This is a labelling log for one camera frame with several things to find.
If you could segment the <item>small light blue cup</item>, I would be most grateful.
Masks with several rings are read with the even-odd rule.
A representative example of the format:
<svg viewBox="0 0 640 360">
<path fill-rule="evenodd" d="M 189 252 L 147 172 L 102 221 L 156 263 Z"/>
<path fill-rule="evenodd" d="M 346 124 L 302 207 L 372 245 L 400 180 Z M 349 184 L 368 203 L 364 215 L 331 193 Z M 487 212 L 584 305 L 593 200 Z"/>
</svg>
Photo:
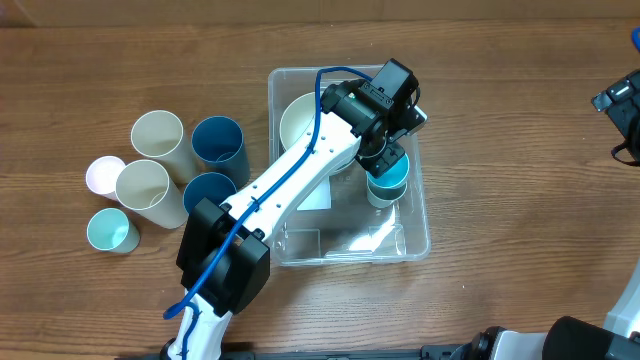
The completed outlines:
<svg viewBox="0 0 640 360">
<path fill-rule="evenodd" d="M 408 155 L 405 154 L 395 165 L 393 165 L 379 178 L 375 178 L 368 173 L 367 180 L 372 183 L 374 187 L 380 189 L 396 189 L 402 187 L 407 182 L 409 171 L 410 160 Z"/>
</svg>

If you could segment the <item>cream bowl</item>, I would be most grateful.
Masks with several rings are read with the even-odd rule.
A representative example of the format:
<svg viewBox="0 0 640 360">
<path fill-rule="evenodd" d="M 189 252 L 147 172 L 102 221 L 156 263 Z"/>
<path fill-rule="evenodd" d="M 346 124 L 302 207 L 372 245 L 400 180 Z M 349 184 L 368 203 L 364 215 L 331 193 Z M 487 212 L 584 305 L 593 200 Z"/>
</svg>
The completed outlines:
<svg viewBox="0 0 640 360">
<path fill-rule="evenodd" d="M 315 94 L 301 95 L 284 111 L 279 125 L 280 142 L 288 150 L 313 124 L 315 117 Z"/>
</svg>

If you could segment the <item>small pink cup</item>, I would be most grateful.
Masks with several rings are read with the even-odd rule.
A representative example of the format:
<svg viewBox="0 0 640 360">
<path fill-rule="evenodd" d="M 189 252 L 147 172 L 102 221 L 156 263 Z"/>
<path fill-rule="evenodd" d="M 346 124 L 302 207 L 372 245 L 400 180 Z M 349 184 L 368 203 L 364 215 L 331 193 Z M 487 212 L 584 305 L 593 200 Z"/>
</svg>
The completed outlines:
<svg viewBox="0 0 640 360">
<path fill-rule="evenodd" d="M 116 156 L 97 158 L 86 171 L 86 185 L 94 194 L 117 201 L 116 182 L 125 167 L 125 162 Z"/>
</svg>

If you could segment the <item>small mint green cup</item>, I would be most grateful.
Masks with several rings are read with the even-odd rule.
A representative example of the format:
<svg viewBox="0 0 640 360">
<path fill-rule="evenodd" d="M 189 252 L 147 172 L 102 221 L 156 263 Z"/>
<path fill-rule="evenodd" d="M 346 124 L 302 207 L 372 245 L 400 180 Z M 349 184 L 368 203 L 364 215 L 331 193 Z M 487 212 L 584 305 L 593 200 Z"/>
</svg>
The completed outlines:
<svg viewBox="0 0 640 360">
<path fill-rule="evenodd" d="M 140 242 L 135 225 L 117 208 L 98 211 L 87 225 L 86 237 L 96 250 L 121 254 L 132 252 Z"/>
</svg>

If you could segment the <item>small grey cup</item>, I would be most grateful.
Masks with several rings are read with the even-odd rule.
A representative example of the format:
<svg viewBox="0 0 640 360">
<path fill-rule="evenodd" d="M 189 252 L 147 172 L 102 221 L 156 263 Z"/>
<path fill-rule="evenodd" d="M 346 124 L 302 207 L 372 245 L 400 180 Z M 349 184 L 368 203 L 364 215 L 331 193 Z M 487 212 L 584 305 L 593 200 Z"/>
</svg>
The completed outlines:
<svg viewBox="0 0 640 360">
<path fill-rule="evenodd" d="M 382 209 L 391 206 L 394 202 L 402 198 L 406 190 L 407 185 L 393 189 L 369 186 L 367 188 L 367 199 L 372 206 Z"/>
</svg>

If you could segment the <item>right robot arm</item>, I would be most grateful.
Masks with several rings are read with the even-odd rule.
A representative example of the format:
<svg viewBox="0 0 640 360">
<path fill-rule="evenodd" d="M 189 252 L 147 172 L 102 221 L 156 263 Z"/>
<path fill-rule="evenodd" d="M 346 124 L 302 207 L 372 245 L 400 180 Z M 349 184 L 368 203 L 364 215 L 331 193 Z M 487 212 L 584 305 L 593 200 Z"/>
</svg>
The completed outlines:
<svg viewBox="0 0 640 360">
<path fill-rule="evenodd" d="M 594 108 L 605 113 L 623 142 L 614 160 L 639 165 L 639 72 L 629 73 L 598 93 Z M 602 327 L 571 316 L 559 318 L 545 333 L 520 333 L 491 327 L 450 355 L 459 360 L 639 360 L 639 270 L 635 269 Z"/>
</svg>

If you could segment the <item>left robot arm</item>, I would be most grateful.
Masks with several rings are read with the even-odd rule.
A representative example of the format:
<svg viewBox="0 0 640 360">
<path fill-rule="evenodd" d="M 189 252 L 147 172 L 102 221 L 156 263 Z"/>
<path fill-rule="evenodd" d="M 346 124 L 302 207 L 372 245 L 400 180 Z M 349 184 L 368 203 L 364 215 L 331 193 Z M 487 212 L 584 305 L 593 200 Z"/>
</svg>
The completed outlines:
<svg viewBox="0 0 640 360">
<path fill-rule="evenodd" d="M 373 77 L 355 77 L 314 90 L 310 128 L 248 187 L 221 204 L 202 199 L 191 210 L 176 264 L 185 295 L 163 314 L 182 315 L 178 335 L 162 359 L 218 359 L 234 314 L 261 291 L 270 275 L 267 240 L 304 199 L 352 160 L 379 178 L 405 155 L 398 139 L 426 122 L 417 108 L 419 82 L 406 66 L 387 61 Z"/>
</svg>

